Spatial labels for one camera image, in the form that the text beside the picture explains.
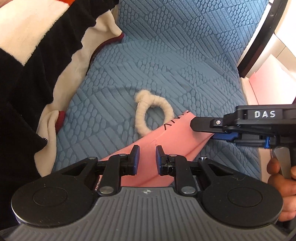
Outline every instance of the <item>red trim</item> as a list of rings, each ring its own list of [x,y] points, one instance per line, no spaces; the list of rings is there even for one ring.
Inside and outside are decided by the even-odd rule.
[[[59,111],[59,116],[57,118],[55,128],[56,128],[56,133],[59,132],[59,130],[63,127],[64,120],[65,120],[66,112],[65,111]]]
[[[71,6],[75,0],[57,0],[57,1],[64,2],[64,3],[68,4],[69,6]]]
[[[103,47],[105,47],[105,46],[108,45],[108,44],[114,43],[114,42],[119,42],[120,40],[123,39],[123,37],[124,37],[124,33],[121,33],[121,35],[119,35],[118,37],[114,37],[114,38],[108,39],[108,40],[106,40],[105,42],[101,43],[101,44],[99,45],[99,47],[96,48],[96,50],[95,50],[94,53],[92,54],[91,59],[90,59],[90,61],[89,61],[89,67],[88,67],[87,71],[89,70],[91,64],[93,63],[94,58],[95,58],[96,55],[102,50]]]

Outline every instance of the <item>plush blanket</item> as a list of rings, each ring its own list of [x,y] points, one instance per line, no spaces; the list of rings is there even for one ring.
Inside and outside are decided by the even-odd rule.
[[[53,165],[59,111],[67,109],[93,53],[122,38],[110,12],[117,3],[13,0],[0,8],[0,229],[16,224],[11,196],[40,178],[47,148]]]

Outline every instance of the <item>pink surface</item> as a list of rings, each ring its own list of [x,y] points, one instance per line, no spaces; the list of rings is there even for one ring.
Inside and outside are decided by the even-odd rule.
[[[258,101],[248,78],[242,78],[242,86],[248,105],[258,105]]]
[[[296,80],[273,55],[249,82],[258,104],[292,104],[296,97]]]
[[[165,126],[159,127],[130,146],[113,153],[112,155],[130,153],[134,145],[140,146],[138,174],[122,177],[121,185],[134,187],[162,187],[170,185],[173,182],[173,177],[161,177],[157,173],[156,146],[161,145],[166,154],[182,155],[187,160],[192,161],[212,136],[211,133],[194,132],[191,130],[190,121],[194,117],[191,112],[186,112],[179,119],[176,118],[170,121],[169,124],[171,126],[165,124]]]

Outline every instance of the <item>blue clip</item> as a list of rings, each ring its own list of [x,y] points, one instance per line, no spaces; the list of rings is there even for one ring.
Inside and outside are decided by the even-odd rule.
[[[214,140],[225,140],[225,141],[233,141],[237,139],[239,134],[237,132],[231,132],[231,133],[215,133],[212,136],[212,139]]]
[[[266,137],[264,148],[270,149],[270,137]]]

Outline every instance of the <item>gray handle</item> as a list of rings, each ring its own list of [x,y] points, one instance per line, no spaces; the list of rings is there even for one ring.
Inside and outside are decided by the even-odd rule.
[[[206,214],[195,198],[180,196],[171,187],[123,187],[117,195],[99,198],[93,209],[77,222],[50,229],[22,224],[6,240],[280,241],[285,238],[274,225],[257,229],[223,225]]]
[[[281,167],[281,174],[287,178],[291,179],[291,160],[290,152],[287,147],[276,147],[271,152],[272,157],[278,159]]]

